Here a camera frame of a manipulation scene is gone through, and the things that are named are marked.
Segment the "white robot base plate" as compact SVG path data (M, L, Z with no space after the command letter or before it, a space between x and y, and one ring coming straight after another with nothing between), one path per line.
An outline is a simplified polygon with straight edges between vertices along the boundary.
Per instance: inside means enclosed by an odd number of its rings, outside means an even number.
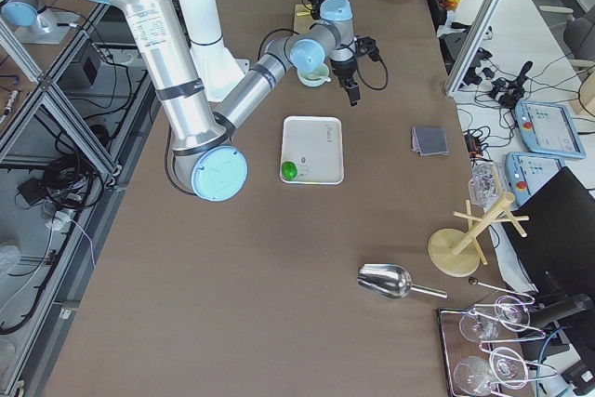
M222 102L244 76L241 65L225 46L210 46L205 51L201 77L210 102Z

